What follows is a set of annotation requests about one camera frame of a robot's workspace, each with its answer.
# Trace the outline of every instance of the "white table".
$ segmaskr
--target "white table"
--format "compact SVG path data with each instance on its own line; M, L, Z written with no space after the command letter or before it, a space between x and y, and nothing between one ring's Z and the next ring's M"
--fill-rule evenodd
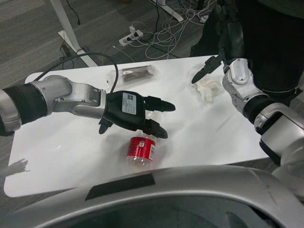
M265 158L260 136L253 125L223 93L212 104L201 102L190 86L192 76L209 57L181 58L119 65L119 68L154 65L160 72L157 81L129 90L152 95L176 105L176 111L158 115L156 121L168 131L167 140L156 145L153 168L227 164ZM74 82L107 88L106 73L113 66L99 66L51 72ZM30 75L32 81L39 73ZM222 78L222 68L212 74ZM6 178L4 190L10 197L107 182L128 174L125 156L129 140L137 132L113 125L98 134L99 120L53 113L23 125L14 137L9 164L28 160L29 172Z

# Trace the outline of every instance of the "table leg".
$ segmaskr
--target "table leg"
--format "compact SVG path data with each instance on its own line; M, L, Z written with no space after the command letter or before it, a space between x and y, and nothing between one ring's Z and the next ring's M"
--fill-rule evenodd
M163 6L166 4L166 0L158 0L157 2L159 3L158 6L162 7L170 15L173 14L173 17L175 17L176 20L178 20L179 22L184 20L184 18L181 15L179 15L177 12L173 11L173 9L171 9L169 6Z
M83 54L85 53L84 50L81 49L79 46L79 43L77 41L77 38L75 36L75 33L73 31L73 28L71 26L70 21L67 18L67 14L62 6L61 0L50 0L60 22L63 27L63 31L58 32L58 34L65 38L67 44L75 51L77 54ZM89 66L89 67L96 67L97 64L89 57L89 56L83 56L81 59Z

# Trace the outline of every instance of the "crumpled white paper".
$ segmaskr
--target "crumpled white paper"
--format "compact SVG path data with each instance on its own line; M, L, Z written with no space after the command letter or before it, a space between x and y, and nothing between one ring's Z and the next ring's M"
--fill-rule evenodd
M190 81L204 67L204 64L198 64L190 70L188 76ZM202 102L211 103L213 99L219 94L224 92L222 85L223 75L205 75L200 81L195 84L191 84L199 93Z

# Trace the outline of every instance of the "electrical cord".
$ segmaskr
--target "electrical cord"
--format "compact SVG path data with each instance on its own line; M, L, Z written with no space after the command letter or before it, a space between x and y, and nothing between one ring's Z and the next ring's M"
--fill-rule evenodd
M78 17L78 14L76 13L76 11L71 7L70 3L68 2L68 0L66 0L68 6L71 8L71 10L75 13L76 17L78 18L78 22L77 22L77 25L80 25L80 19Z
M48 72L50 72L52 69L54 69L55 67L59 66L60 64L65 63L67 61L70 61L70 60L72 60L74 58L82 57L82 56L104 56L104 57L106 57L107 59L109 59L113 63L113 65L115 67L115 71L116 71L116 77L115 77L115 81L114 81L114 83L112 85L111 91L109 93L109 97L111 97L111 94L113 93L113 91L114 91L114 89L116 87L117 81L118 81L118 76L119 76L118 67L117 67L117 64L115 63L115 61L110 56L108 56L106 54L102 54L102 53L97 53L97 52L84 53L84 54L72 56L70 58L62 60L62 62L55 63L53 66L51 66L50 68L48 68L45 72L43 72L41 75L39 75L34 81L40 80L44 75L46 75Z
M169 59L169 55L178 45L187 24L190 22L190 23L193 23L196 25L203 26L204 25L203 23L195 22L195 18L200 19L203 15L208 13L209 11L207 11L207 10L208 10L209 6L212 4L211 0L209 0L207 7L205 7L202 10L195 10L195 9L191 8L191 5L190 5L190 3L192 3L192 0L188 0L188 2L185 2L185 3L189 4L188 9L184 9L184 8L180 8L180 7L173 8L173 12L179 11L180 12L179 14L186 16L186 19L184 21L182 21L182 22L176 21L175 18L173 18L173 14L171 15L171 18L167 18L166 13L164 12L163 8L160 7L160 9L163 11L164 16L166 18L166 20L161 25L162 30L158 31L158 32L143 32L144 34L150 33L151 38L153 38L153 40L145 41L142 38L138 38L133 41L137 41L139 43L139 45L130 44L130 46L132 46L134 48L147 46L147 48L145 50L145 55L149 59L159 59L159 58L163 58L165 56L167 57L167 59ZM160 48L157 48L156 46L166 47L167 50L166 51L162 50ZM156 48L162 52L165 52L166 54L158 56L158 57L150 57L148 55L148 49L150 47Z
M66 31L63 30L63 42L62 42L62 44L61 44L61 46L60 46L60 49L59 49L59 51L60 51L61 54L62 54L62 57L59 58L60 61L65 60L66 58L68 58L68 56L65 57L65 54L61 51L61 49L63 48L63 44L64 44L65 41L66 41L65 32L66 32Z
M127 53L123 52L122 50L118 49L118 48L115 47L115 46L113 46L113 48L115 48L116 50L119 50L121 53L123 53L123 54L125 54L126 56L128 56L129 59L131 59L131 60L135 63L135 61L134 61Z
M123 34L120 34L118 37L116 37L114 40L112 40L110 43L108 43L107 46L104 48L103 54L105 53L105 50L110 46L110 44L112 44L114 41L116 41L119 37L123 37L125 34L126 34L126 32Z
M149 39L151 39L151 38L154 36L154 34L157 32L157 25L158 25L158 21L159 21L159 19L160 19L160 12L159 12L159 10L158 10L158 0L156 0L156 10L157 10L157 20L156 20L156 24L155 24L155 31L154 31L154 33L152 34L152 36L150 36L147 40L145 40L146 42L147 42Z

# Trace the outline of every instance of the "white label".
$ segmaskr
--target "white label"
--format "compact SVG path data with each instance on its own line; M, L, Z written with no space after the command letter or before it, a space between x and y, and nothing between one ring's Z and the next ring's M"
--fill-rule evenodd
M149 159L153 161L155 146L151 144Z
M136 115L136 96L133 94L123 93L123 109L124 113Z

